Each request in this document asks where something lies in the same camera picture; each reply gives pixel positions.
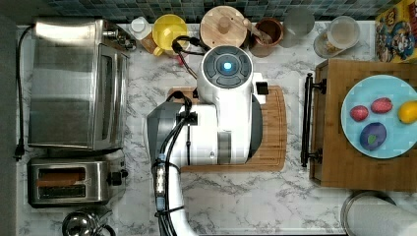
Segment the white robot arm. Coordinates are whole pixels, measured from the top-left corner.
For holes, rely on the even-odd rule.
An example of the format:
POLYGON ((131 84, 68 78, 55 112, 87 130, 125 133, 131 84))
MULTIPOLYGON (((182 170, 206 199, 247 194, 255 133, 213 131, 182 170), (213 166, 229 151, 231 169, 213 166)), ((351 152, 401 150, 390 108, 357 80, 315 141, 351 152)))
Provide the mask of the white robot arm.
POLYGON ((267 94, 268 82, 254 71, 250 56, 222 45, 200 64, 196 104, 175 90, 147 116, 144 136, 160 236, 198 236, 184 210, 180 168, 248 162, 262 143, 267 94))

